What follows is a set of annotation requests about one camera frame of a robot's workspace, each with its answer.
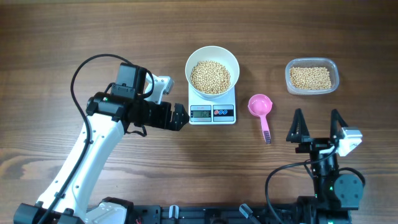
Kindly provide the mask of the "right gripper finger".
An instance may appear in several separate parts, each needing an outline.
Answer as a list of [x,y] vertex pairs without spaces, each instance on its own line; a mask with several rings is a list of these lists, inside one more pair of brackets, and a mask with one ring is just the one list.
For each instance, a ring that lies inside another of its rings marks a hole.
[[331,111],[331,124],[330,124],[330,138],[335,139],[338,137],[338,125],[341,128],[348,127],[348,124],[341,117],[337,109]]
[[303,143],[310,138],[305,118],[300,108],[295,110],[292,125],[286,137],[286,141],[291,143]]

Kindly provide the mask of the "pink plastic scoop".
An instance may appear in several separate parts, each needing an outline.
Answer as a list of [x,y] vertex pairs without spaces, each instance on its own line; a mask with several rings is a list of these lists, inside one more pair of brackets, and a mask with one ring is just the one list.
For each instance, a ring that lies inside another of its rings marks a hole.
[[271,144],[271,133],[266,116],[271,112],[272,102],[263,94],[253,95],[248,102],[248,110],[261,120],[262,135],[266,144]]

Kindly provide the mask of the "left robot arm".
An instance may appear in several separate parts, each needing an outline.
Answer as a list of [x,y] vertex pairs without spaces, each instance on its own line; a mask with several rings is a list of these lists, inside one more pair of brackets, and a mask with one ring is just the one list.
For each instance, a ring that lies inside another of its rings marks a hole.
[[130,124],[179,131],[188,123],[182,104],[162,101],[171,92],[171,77],[122,63],[117,79],[88,100],[84,124],[60,172],[35,205],[22,203],[14,223],[140,223],[134,204],[107,197],[91,211],[88,202],[109,155],[127,134]]

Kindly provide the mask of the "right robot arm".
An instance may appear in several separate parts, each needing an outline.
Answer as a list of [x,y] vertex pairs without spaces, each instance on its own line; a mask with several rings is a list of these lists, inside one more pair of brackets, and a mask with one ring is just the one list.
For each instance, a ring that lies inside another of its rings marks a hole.
[[297,143],[296,153],[309,155],[307,170],[313,181],[314,196],[297,198],[295,223],[351,223],[350,211],[358,210],[366,181],[350,167],[340,168],[345,157],[362,142],[357,127],[348,126],[337,110],[331,112],[330,136],[312,138],[302,110],[294,113],[286,141]]

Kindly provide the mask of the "white digital kitchen scale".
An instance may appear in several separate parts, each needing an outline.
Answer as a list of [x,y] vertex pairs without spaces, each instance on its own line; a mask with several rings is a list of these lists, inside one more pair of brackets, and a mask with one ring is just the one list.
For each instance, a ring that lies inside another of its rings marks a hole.
[[188,87],[188,114],[192,125],[221,125],[236,122],[235,88],[216,98],[204,98]]

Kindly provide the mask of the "soybeans in white bowl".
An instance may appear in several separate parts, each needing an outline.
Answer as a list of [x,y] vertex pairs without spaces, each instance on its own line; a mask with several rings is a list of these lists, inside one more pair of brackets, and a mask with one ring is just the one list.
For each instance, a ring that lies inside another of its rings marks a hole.
[[209,95],[225,92],[231,85],[230,78],[226,67],[212,60],[199,61],[190,75],[193,87]]

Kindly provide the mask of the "white bowl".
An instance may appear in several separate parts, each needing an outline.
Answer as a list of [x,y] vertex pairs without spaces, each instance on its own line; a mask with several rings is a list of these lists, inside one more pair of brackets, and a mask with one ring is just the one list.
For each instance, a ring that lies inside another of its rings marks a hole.
[[[209,95],[206,93],[202,93],[193,87],[190,81],[191,72],[194,66],[196,66],[199,61],[206,61],[206,60],[216,61],[224,65],[226,69],[229,71],[231,75],[230,78],[231,85],[225,92],[216,95]],[[192,53],[191,56],[189,56],[185,65],[185,75],[189,86],[193,87],[195,91],[204,98],[211,99],[211,98],[216,98],[218,96],[222,96],[228,91],[230,91],[232,88],[234,88],[235,84],[238,82],[239,79],[240,67],[237,58],[229,50],[226,50],[219,46],[206,46],[194,51],[194,53]]]

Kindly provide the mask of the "pile of soybeans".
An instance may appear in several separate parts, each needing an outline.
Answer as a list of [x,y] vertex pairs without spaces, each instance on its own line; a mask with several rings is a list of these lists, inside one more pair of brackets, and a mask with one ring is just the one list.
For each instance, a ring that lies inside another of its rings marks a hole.
[[294,87],[303,90],[326,90],[331,88],[330,72],[326,67],[292,67],[290,80]]

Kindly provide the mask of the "clear plastic container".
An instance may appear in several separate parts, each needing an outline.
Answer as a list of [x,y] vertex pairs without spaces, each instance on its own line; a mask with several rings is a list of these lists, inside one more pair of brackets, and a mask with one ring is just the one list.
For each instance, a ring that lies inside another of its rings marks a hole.
[[[292,67],[326,67],[327,70],[330,72],[331,88],[326,90],[303,90],[294,87],[290,80],[290,75],[289,75],[289,69]],[[327,94],[335,91],[340,84],[340,78],[336,64],[328,58],[319,58],[319,57],[296,58],[291,60],[285,68],[285,80],[288,92],[293,95]]]

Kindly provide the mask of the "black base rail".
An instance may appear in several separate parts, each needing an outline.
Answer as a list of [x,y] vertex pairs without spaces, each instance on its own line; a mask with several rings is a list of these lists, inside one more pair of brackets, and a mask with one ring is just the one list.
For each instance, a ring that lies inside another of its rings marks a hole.
[[[321,212],[314,206],[299,207],[296,204],[278,204],[275,212],[283,223],[351,223],[348,212]],[[135,205],[126,208],[111,202],[101,202],[86,213],[83,223],[278,223],[272,212],[265,207],[179,207],[172,205]]]

